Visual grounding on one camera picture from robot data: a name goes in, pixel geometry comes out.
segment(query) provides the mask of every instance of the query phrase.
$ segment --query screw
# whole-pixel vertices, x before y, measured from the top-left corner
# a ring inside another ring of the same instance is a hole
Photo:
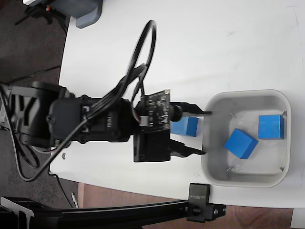
[[[55,118],[52,115],[48,115],[46,117],[46,120],[48,123],[51,123],[51,124],[55,122]]]

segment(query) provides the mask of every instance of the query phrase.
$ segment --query white tabletop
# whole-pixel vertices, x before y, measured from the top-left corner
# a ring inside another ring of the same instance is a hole
[[[103,97],[124,76],[146,22],[156,20],[156,51],[144,82],[147,94],[170,88],[172,101],[204,109],[220,92],[277,89],[292,107],[286,178],[272,188],[212,186],[210,202],[304,208],[304,12],[303,0],[105,1],[95,24],[78,29],[71,19],[60,85],[77,96]],[[187,140],[189,146],[200,146],[200,142],[199,137]],[[128,143],[74,142],[64,153],[66,159],[59,156],[51,171],[97,186],[188,199],[190,183],[208,183],[197,155],[134,163],[132,138]]]

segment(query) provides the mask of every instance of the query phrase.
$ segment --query black stand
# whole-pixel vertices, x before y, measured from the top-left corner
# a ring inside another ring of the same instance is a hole
[[[29,17],[33,17],[33,18],[43,17],[45,20],[47,20],[48,25],[53,23],[53,19],[56,19],[61,26],[65,27],[65,22],[67,18],[66,15],[51,8],[49,8],[49,11],[47,11],[46,8],[47,6],[43,4],[28,6],[24,12],[26,16],[20,19],[18,22],[16,22],[15,25],[19,25]]]
[[[191,184],[189,201],[63,210],[27,198],[1,197],[0,220],[14,229],[139,229],[185,217],[204,223],[224,216],[226,209],[208,203],[209,191],[210,185]]]

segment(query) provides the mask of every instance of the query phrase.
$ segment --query white plastic bin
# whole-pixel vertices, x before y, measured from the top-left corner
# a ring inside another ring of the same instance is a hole
[[[289,169],[291,106],[277,90],[226,92],[214,96],[206,106],[212,111],[203,121],[202,171],[214,185],[232,187],[272,187]],[[285,118],[284,140],[258,139],[258,117]],[[239,159],[224,144],[235,128],[259,140],[248,159]]]

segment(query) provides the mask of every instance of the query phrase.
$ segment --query blue block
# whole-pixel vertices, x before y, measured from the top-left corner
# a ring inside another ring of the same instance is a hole
[[[284,139],[284,118],[279,114],[259,116],[258,138]]]
[[[234,129],[224,147],[240,159],[248,159],[258,141],[245,131]]]
[[[198,118],[183,117],[179,122],[171,122],[171,133],[196,137]]]

